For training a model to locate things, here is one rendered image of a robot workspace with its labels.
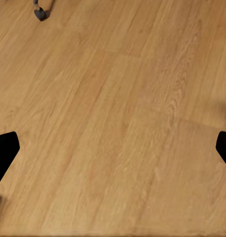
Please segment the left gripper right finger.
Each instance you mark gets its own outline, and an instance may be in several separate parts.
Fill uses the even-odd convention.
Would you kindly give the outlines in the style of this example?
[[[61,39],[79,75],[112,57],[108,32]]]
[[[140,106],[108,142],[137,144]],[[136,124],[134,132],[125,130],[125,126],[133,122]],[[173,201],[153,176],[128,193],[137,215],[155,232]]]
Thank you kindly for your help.
[[[226,132],[225,131],[220,131],[217,138],[216,149],[226,163]]]

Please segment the swivel chair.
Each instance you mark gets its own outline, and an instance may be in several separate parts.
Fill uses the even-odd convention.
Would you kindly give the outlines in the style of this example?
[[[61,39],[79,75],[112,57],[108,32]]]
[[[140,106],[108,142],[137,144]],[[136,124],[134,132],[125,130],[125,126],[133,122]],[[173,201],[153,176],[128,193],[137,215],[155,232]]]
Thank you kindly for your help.
[[[43,17],[47,17],[45,11],[39,6],[39,0],[34,0],[34,6],[36,8],[35,15],[40,21],[42,21]]]

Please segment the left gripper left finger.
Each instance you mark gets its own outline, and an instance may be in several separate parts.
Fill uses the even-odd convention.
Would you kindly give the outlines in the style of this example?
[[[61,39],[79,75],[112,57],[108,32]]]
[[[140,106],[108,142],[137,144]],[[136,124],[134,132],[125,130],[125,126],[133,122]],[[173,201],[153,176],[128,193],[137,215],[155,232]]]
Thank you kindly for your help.
[[[15,131],[0,135],[0,181],[19,150],[19,139]]]

